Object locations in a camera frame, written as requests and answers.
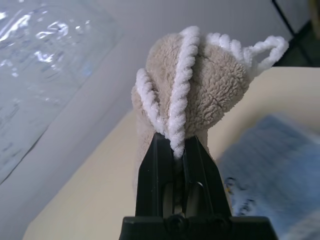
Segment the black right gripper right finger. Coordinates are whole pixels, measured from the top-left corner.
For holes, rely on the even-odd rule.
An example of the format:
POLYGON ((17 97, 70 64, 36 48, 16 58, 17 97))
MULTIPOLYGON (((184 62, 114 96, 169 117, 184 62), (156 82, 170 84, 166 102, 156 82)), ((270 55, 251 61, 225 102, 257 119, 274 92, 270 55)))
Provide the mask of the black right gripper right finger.
POLYGON ((230 217, 231 209, 218 167, 196 136, 185 141, 182 162, 185 216, 230 217))

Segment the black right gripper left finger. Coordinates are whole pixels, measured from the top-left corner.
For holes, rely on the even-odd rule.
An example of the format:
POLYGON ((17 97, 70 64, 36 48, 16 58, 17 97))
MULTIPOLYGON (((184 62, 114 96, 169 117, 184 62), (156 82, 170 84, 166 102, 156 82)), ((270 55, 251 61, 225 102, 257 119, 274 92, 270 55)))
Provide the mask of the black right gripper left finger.
POLYGON ((174 171, 170 141, 155 133, 138 171, 135 215, 169 217, 174 213, 174 171))

